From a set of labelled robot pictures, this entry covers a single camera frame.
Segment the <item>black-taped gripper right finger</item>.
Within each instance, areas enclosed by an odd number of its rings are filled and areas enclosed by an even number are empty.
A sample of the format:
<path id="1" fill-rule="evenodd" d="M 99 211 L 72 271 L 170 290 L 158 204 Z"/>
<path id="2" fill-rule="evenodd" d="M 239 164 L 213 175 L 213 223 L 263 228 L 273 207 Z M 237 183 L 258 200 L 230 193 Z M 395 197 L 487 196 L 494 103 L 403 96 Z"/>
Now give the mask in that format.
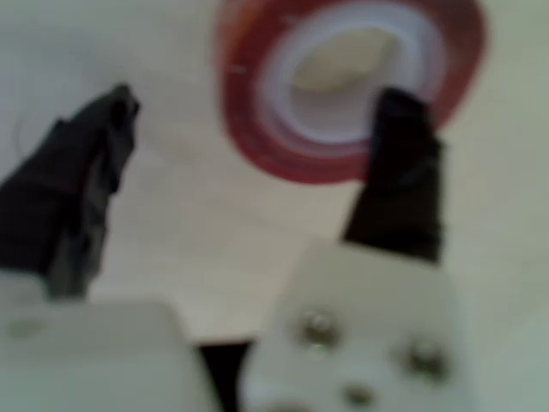
<path id="1" fill-rule="evenodd" d="M 302 256 L 243 364 L 243 411 L 469 411 L 462 311 L 443 271 L 443 145 L 383 92 L 343 241 Z"/>

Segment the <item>black-taped gripper left finger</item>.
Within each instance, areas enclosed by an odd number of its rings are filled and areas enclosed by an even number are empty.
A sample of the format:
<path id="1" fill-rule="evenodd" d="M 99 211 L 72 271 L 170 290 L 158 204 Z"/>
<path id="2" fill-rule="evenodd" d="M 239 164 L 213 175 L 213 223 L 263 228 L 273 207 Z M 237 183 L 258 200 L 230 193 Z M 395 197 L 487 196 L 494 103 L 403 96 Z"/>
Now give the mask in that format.
<path id="1" fill-rule="evenodd" d="M 53 299 L 86 295 L 99 274 L 109 203 L 136 147 L 140 102 L 119 83 L 60 118 L 1 184 L 1 267 Z"/>

